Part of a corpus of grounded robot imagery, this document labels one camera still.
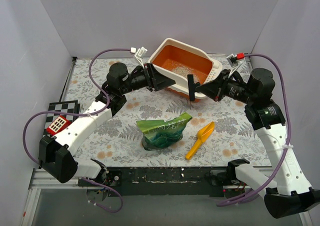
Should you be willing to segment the small black plastic clip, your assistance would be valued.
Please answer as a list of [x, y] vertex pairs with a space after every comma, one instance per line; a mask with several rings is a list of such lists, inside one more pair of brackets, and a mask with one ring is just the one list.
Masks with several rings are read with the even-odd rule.
[[196, 100], [196, 88], [201, 85], [200, 82], [194, 82], [194, 75], [188, 74], [187, 75], [187, 83], [188, 83], [188, 95], [189, 101], [194, 102]]

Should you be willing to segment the yellow plastic litter scoop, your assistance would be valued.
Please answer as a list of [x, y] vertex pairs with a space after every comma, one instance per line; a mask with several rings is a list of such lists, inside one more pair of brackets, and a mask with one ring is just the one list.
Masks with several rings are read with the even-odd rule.
[[196, 135], [197, 140], [192, 146], [192, 148], [186, 154], [185, 156], [186, 160], [190, 160], [196, 154], [196, 152], [199, 150], [201, 145], [204, 144], [206, 140], [209, 138], [209, 136], [213, 133], [214, 129], [215, 129], [215, 123], [212, 121], [198, 131]]

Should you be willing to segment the green cat litter bag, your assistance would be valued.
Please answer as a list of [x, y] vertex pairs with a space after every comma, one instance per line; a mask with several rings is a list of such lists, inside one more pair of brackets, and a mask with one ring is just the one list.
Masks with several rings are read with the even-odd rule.
[[168, 121], [137, 120], [136, 125], [143, 134], [141, 139], [143, 148], [146, 151], [157, 151], [177, 143], [183, 138], [183, 131], [192, 119], [190, 114], [184, 112]]

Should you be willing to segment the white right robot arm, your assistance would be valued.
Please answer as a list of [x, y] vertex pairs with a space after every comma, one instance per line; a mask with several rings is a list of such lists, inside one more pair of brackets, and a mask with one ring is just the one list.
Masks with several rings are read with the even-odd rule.
[[226, 178], [232, 185], [245, 183], [251, 191], [220, 201], [217, 206], [247, 203], [262, 197], [275, 219], [307, 212], [320, 203], [320, 191], [306, 179], [289, 143], [289, 121], [271, 99], [275, 81], [271, 71], [254, 69], [247, 82], [238, 72], [223, 70], [216, 79], [194, 85], [194, 91], [219, 102], [229, 97], [245, 104], [245, 116], [260, 138], [273, 167], [266, 176], [248, 160], [236, 159], [227, 165]]

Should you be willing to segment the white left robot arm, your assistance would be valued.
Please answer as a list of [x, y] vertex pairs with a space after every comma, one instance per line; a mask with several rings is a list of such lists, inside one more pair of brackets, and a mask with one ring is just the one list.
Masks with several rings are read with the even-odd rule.
[[44, 136], [39, 143], [39, 166], [66, 183], [73, 177], [89, 178], [95, 186], [106, 182], [106, 167], [96, 159], [76, 158], [84, 141], [103, 123], [110, 120], [126, 103], [126, 94], [142, 88], [159, 91], [176, 82], [157, 71], [151, 63], [128, 72], [124, 63], [114, 63], [102, 85], [108, 96], [99, 94], [84, 116], [78, 117], [53, 137]]

